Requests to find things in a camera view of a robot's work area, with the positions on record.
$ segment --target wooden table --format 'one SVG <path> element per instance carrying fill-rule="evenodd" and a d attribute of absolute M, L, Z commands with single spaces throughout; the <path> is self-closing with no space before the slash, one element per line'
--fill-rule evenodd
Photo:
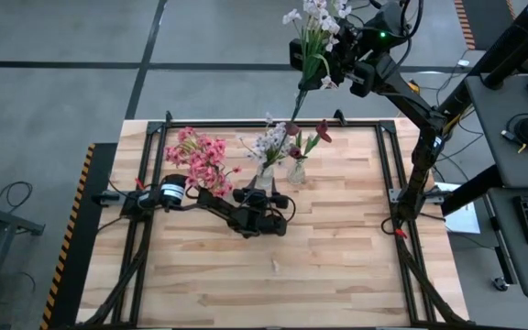
<path fill-rule="evenodd" d="M 395 122 L 406 173 L 410 173 L 418 130 L 407 119 Z M 146 125 L 147 121 L 139 120 L 123 125 L 111 176 L 118 189 L 133 189 Z M 246 186 L 256 164 L 244 157 L 236 134 L 258 130 L 200 131 L 227 140 L 226 165 L 243 168 L 233 181 L 236 187 Z M 176 132 L 169 130 L 167 145 L 176 143 Z M 375 131 L 344 127 L 331 128 L 329 133 L 333 143 L 322 141 L 305 162 L 307 183 L 290 185 L 287 170 L 275 169 L 279 191 L 297 205 L 286 236 L 244 239 L 224 220 L 202 210 L 155 213 L 139 326 L 409 324 L 394 239 L 380 231 L 380 222 L 390 214 Z M 389 148 L 388 135 L 385 138 Z M 389 154 L 394 175 L 391 149 Z M 152 151 L 146 182 L 150 182 L 154 156 Z M 163 163 L 162 176 L 174 172 L 185 173 L 185 169 Z M 117 218 L 119 209 L 107 208 L 100 225 Z M 441 216 L 433 205 L 423 211 Z M 420 217 L 417 225 L 432 283 L 457 314 L 468 318 L 445 224 Z M 79 321 L 90 317 L 115 285 L 126 232 L 127 220 L 123 220 L 97 236 Z M 424 315 L 419 286 L 416 281 L 413 284 L 419 313 Z"/>

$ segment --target concrete floor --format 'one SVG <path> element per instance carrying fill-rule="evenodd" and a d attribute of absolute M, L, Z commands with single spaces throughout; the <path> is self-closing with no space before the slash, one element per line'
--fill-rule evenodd
<path fill-rule="evenodd" d="M 0 0 L 0 61 L 139 62 L 158 0 Z M 300 0 L 170 0 L 161 20 L 154 62 L 287 63 L 293 30 L 281 16 Z M 515 1 L 518 11 L 525 1 Z M 371 8 L 356 13 L 366 19 Z M 453 0 L 425 0 L 422 28 L 405 65 L 453 66 L 466 45 Z M 404 48 L 393 51 L 401 56 Z M 470 51 L 475 61 L 481 52 Z M 17 214 L 46 224 L 43 236 L 18 237 L 0 276 L 0 325 L 39 326 L 87 145 L 117 142 L 137 70 L 0 69 L 0 189 L 24 180 L 34 193 Z M 438 87 L 442 73 L 405 73 L 420 85 Z M 288 116 L 299 75 L 289 71 L 150 71 L 136 118 Z M 451 92 L 460 78 L 443 90 Z M 435 92 L 423 96 L 435 103 Z M 359 99 L 347 88 L 312 93 L 302 116 L 330 116 L 336 108 L 350 117 L 396 116 L 386 99 Z M 475 115 L 464 126 L 479 131 Z M 445 153 L 475 137 L 457 130 Z M 492 157 L 484 139 L 472 147 L 481 157 L 453 159 L 468 177 L 486 169 Z M 438 165 L 449 182 L 466 179 L 448 161 Z M 490 225 L 483 235 L 493 245 Z M 451 237 L 471 318 L 483 325 L 528 328 L 528 299 L 518 286 L 508 292 L 490 287 L 501 274 L 495 255 L 459 236 Z M 36 290 L 19 274 L 36 280 Z"/>

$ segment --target small glass vase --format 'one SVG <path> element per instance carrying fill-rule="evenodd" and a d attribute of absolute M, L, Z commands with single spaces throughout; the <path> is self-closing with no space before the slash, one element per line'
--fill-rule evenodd
<path fill-rule="evenodd" d="M 274 167 L 268 166 L 264 168 L 262 165 L 258 166 L 256 170 L 256 188 L 268 190 L 272 188 L 272 179 L 274 178 Z"/>
<path fill-rule="evenodd" d="M 294 161 L 292 167 L 287 171 L 286 178 L 292 184 L 303 184 L 305 181 L 304 159 Z"/>

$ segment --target paper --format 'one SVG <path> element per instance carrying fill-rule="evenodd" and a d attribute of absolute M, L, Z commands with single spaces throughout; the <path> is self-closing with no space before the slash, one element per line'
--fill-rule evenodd
<path fill-rule="evenodd" d="M 435 183 L 443 192 L 452 192 L 459 184 Z M 445 226 L 454 233 L 479 234 L 480 226 L 476 217 L 476 208 L 473 203 L 462 206 L 459 210 L 445 217 Z"/>

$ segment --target table leg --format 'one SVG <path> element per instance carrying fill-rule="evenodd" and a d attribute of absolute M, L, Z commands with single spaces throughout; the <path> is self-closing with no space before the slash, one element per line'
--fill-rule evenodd
<path fill-rule="evenodd" d="M 441 204 L 444 216 L 453 213 L 462 206 L 474 201 L 486 193 L 488 189 L 501 187 L 502 180 L 496 164 L 482 171 L 472 180 L 457 187 L 454 192 Z"/>

